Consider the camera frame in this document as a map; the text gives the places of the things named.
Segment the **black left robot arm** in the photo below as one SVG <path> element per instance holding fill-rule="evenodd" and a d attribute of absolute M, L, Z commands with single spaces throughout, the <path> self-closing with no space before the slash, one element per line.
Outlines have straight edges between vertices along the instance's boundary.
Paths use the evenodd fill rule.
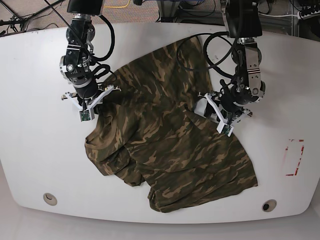
<path fill-rule="evenodd" d="M 251 116 L 245 105 L 256 103 L 265 95 L 266 84 L 261 79 L 260 63 L 262 54 L 255 39 L 262 36 L 259 19 L 258 1 L 256 0 L 222 0 L 220 2 L 225 31 L 210 33 L 202 48 L 208 66 L 189 68 L 181 62 L 182 50 L 176 52 L 179 66 L 190 72 L 215 70 L 228 78 L 229 83 L 220 80 L 221 88 L 209 93 L 204 110 L 196 113 L 216 123 L 226 121 L 228 125 L 240 121 L 241 117 Z M 215 39 L 233 39 L 230 49 L 216 63 L 210 60 L 207 48 Z"/>

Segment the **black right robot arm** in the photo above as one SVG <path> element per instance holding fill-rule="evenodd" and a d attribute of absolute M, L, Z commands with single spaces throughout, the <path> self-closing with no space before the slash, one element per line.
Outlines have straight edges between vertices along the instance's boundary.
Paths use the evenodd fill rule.
<path fill-rule="evenodd" d="M 74 14 L 66 31 L 68 42 L 66 53 L 60 60 L 60 72 L 69 84 L 73 85 L 80 100 L 80 110 L 88 110 L 103 94 L 97 80 L 111 72 L 111 67 L 103 64 L 112 55 L 115 48 L 115 31 L 112 24 L 102 15 L 103 0 L 70 0 L 67 12 Z M 107 54 L 94 56 L 92 41 L 96 31 L 92 16 L 98 16 L 110 30 L 111 43 Z"/>

